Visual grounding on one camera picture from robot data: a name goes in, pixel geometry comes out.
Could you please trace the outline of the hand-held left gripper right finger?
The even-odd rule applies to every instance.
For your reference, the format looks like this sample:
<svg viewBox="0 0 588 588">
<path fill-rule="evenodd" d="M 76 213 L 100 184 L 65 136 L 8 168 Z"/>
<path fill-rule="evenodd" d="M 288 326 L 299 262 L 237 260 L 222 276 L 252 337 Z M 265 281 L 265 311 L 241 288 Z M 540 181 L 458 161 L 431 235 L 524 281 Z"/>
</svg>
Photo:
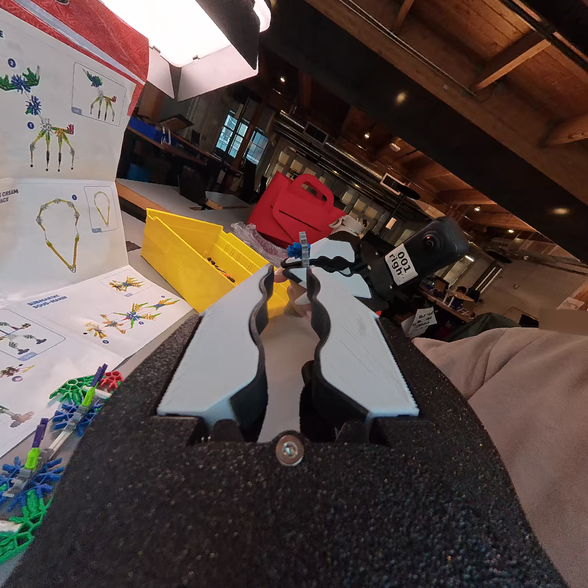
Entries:
<svg viewBox="0 0 588 588">
<path fill-rule="evenodd" d="M 419 417 L 378 315 L 357 298 L 310 303 L 319 342 L 303 366 L 304 437 L 383 440 L 391 419 Z"/>
</svg>

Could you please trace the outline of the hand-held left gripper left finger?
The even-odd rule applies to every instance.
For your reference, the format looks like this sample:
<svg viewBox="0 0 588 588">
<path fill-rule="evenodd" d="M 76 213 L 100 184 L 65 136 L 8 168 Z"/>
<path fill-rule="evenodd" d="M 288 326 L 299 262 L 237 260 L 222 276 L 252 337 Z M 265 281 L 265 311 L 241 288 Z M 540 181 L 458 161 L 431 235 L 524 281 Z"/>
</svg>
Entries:
<svg viewBox="0 0 588 588">
<path fill-rule="evenodd" d="M 264 265 L 200 315 L 158 406 L 159 416 L 222 420 L 257 442 L 268 406 L 261 333 L 269 322 L 274 267 Z"/>
</svg>

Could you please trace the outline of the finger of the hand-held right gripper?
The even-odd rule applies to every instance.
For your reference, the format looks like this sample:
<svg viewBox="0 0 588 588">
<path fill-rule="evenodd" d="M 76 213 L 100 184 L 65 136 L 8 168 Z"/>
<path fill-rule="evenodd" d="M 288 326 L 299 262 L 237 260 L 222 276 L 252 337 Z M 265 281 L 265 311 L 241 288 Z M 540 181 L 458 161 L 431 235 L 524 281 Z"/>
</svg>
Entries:
<svg viewBox="0 0 588 588">
<path fill-rule="evenodd" d="M 298 279 L 303 293 L 293 291 L 294 302 L 346 301 L 357 298 L 374 302 L 373 294 L 359 275 L 343 275 L 340 272 L 327 272 L 325 269 L 296 269 L 292 271 L 293 280 Z"/>
<path fill-rule="evenodd" d="M 362 257 L 359 238 L 323 238 L 311 245 L 309 268 L 340 272 L 343 275 L 366 275 L 366 261 Z M 292 271 L 283 269 L 281 276 L 294 276 Z"/>
</svg>

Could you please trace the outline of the grey rod with blue connector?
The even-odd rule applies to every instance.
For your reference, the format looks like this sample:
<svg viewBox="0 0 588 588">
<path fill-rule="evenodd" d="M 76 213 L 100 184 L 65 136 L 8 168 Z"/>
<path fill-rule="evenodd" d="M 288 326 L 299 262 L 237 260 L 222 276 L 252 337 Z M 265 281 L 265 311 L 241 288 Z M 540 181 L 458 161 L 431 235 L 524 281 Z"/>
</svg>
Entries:
<svg viewBox="0 0 588 588">
<path fill-rule="evenodd" d="M 299 232 L 299 241 L 286 248 L 287 257 L 282 261 L 283 269 L 306 269 L 311 264 L 311 245 L 305 231 Z"/>
</svg>

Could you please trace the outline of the colourful toy rod model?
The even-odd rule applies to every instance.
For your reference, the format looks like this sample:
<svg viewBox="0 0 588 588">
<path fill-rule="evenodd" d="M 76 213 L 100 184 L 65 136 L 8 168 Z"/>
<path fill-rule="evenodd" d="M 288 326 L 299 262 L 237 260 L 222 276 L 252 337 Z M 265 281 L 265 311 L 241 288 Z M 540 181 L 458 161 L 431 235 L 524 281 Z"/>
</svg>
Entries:
<svg viewBox="0 0 588 588">
<path fill-rule="evenodd" d="M 49 396 L 57 401 L 43 417 L 21 459 L 1 461 L 1 571 L 16 563 L 32 544 L 52 503 L 71 449 L 123 383 L 120 371 L 101 366 L 94 375 L 67 380 Z"/>
</svg>

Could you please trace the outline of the person's right forearm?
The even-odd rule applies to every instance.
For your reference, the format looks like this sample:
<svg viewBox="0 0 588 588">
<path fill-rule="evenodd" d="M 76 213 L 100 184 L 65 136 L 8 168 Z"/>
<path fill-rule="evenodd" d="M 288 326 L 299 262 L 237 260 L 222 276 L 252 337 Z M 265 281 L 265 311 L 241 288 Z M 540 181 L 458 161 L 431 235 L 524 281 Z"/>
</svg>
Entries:
<svg viewBox="0 0 588 588">
<path fill-rule="evenodd" d="M 483 423 L 567 584 L 587 587 L 587 336 L 512 327 L 413 344 Z"/>
</svg>

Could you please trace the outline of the red tote bag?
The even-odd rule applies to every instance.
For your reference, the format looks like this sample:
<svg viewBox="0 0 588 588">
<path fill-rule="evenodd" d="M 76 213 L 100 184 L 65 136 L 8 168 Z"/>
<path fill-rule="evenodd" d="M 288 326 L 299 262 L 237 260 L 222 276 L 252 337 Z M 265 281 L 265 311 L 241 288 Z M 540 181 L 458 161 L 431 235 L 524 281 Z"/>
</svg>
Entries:
<svg viewBox="0 0 588 588">
<path fill-rule="evenodd" d="M 331 225 L 345 215 L 334 195 L 317 177 L 303 174 L 292 180 L 276 172 L 254 206 L 248 224 L 275 245 L 286 249 L 305 231 L 310 244 L 327 237 Z"/>
</svg>

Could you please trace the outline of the clear plastic bag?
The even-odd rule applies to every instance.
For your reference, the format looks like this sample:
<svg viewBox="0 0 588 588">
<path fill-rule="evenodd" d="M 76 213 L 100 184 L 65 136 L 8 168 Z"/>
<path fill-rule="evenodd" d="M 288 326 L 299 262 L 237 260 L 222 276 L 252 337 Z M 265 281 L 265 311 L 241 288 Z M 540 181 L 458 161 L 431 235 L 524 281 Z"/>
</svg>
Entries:
<svg viewBox="0 0 588 588">
<path fill-rule="evenodd" d="M 287 258 L 286 250 L 263 237 L 255 224 L 236 222 L 231 224 L 231 229 L 238 239 L 272 263 L 274 267 L 281 267 L 282 261 Z"/>
</svg>

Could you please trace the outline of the pile of toy building pieces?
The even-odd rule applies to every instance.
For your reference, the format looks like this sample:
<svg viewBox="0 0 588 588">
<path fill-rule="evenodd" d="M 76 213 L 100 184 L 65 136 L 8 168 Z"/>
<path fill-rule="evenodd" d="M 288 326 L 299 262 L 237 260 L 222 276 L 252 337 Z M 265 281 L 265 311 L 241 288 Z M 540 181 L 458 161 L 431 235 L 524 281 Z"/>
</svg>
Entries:
<svg viewBox="0 0 588 588">
<path fill-rule="evenodd" d="M 216 261 L 214 261 L 212 258 L 208 257 L 206 259 L 210 265 L 212 265 L 221 275 L 223 275 L 227 280 L 229 280 L 231 283 L 235 284 L 236 281 L 235 279 L 227 273 L 227 271 L 225 271 L 224 269 L 222 269 L 217 263 Z"/>
</svg>

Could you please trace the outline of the yellow plastic bin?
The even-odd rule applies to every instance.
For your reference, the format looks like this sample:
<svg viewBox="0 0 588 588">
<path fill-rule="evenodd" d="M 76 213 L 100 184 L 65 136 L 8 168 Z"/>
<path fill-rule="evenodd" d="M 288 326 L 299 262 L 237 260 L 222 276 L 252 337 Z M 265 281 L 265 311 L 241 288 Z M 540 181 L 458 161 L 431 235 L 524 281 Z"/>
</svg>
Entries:
<svg viewBox="0 0 588 588">
<path fill-rule="evenodd" d="M 152 209 L 146 210 L 142 257 L 198 313 L 267 264 L 221 225 Z M 236 283 L 221 275 L 207 258 Z"/>
</svg>

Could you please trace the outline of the white folded instruction booklet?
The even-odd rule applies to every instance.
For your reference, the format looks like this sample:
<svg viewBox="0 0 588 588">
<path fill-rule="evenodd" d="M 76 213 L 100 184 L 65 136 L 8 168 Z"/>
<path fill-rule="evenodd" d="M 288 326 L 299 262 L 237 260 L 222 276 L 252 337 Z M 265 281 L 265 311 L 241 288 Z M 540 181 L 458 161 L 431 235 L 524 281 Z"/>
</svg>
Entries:
<svg viewBox="0 0 588 588">
<path fill-rule="evenodd" d="M 66 380 L 190 311 L 129 265 L 115 176 L 135 88 L 1 10 L 1 456 Z"/>
</svg>

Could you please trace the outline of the studio light panel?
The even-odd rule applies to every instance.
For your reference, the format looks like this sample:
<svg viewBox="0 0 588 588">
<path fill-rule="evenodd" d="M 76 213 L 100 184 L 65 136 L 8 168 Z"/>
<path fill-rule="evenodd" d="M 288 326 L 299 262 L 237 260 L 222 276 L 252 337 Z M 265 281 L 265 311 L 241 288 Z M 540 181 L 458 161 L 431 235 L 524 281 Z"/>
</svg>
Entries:
<svg viewBox="0 0 588 588">
<path fill-rule="evenodd" d="M 102 1 L 147 38 L 146 81 L 178 101 L 257 76 L 270 1 Z"/>
</svg>

